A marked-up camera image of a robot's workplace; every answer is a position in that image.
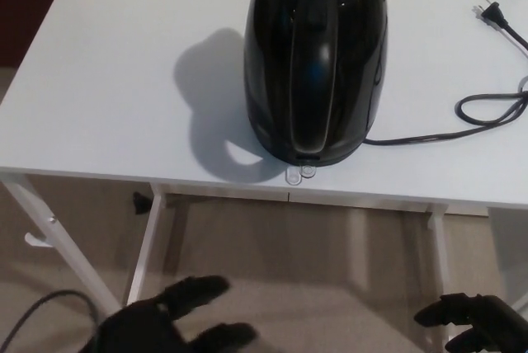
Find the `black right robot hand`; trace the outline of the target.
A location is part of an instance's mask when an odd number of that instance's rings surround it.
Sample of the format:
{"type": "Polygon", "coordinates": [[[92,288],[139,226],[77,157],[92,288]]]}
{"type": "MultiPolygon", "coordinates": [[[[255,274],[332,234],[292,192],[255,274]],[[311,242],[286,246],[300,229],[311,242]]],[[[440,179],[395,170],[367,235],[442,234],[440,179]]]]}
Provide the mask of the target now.
{"type": "Polygon", "coordinates": [[[527,352],[527,321],[495,295],[444,294],[414,320],[423,327],[469,325],[445,344],[449,352],[527,352]]]}

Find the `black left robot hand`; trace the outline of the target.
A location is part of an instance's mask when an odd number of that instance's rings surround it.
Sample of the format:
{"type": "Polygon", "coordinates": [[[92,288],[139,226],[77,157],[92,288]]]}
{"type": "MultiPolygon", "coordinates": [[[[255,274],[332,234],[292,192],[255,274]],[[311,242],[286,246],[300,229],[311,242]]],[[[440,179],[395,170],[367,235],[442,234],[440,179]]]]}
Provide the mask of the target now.
{"type": "Polygon", "coordinates": [[[219,323],[185,339],[176,321],[226,293],[220,275],[190,276],[162,293],[134,302],[105,320],[84,352],[239,352],[257,339],[245,322],[219,323]]]}

